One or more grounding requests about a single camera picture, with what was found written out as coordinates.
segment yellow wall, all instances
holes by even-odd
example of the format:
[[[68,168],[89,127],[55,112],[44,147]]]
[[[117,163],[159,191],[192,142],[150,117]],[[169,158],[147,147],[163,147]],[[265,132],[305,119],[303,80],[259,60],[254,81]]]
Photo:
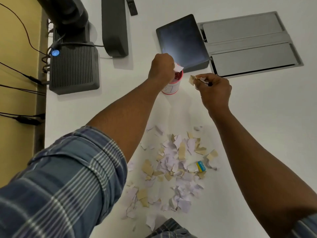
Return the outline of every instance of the yellow wall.
[[[23,21],[32,45],[39,49],[42,8],[37,0],[0,0]],[[38,78],[39,54],[28,42],[26,32],[8,9],[0,6],[0,62],[22,73]],[[0,84],[16,88],[36,90],[21,74],[0,64]],[[0,112],[34,115],[35,94],[0,87]],[[0,116],[0,187],[26,167],[33,155],[34,126],[20,124],[16,120]]]

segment tablet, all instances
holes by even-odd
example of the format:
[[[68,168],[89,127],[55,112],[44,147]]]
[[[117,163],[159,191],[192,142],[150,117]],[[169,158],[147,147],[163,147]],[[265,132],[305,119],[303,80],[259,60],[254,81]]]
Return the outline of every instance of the tablet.
[[[209,55],[194,15],[190,14],[156,29],[162,53],[168,53],[184,72],[208,67]]]

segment white table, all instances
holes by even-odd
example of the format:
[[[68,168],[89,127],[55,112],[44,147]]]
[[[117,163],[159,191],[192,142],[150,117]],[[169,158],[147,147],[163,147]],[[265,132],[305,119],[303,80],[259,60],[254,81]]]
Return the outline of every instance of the white table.
[[[82,0],[92,24],[91,40],[102,44],[101,0]],[[124,59],[109,59],[99,48],[101,87],[95,91],[58,96],[48,90],[45,146],[85,125],[97,112],[143,82],[156,53],[160,52],[156,28],[188,14],[197,22],[278,11],[304,66],[230,79],[230,108],[248,131],[317,191],[317,0],[135,0],[139,14],[127,9],[129,51]],[[209,72],[210,68],[194,74]],[[165,212],[198,237],[267,237],[236,184],[215,125],[204,109],[199,93],[185,75],[172,96],[159,94],[150,121],[161,122],[168,133],[186,134],[204,125],[202,142],[216,148],[221,169],[209,171],[206,188],[194,200],[189,214]],[[133,160],[153,158],[138,148]],[[128,179],[138,179],[138,171]],[[92,238],[138,237],[150,233],[146,208],[138,209],[137,228],[132,220],[120,220],[120,204],[97,226]]]

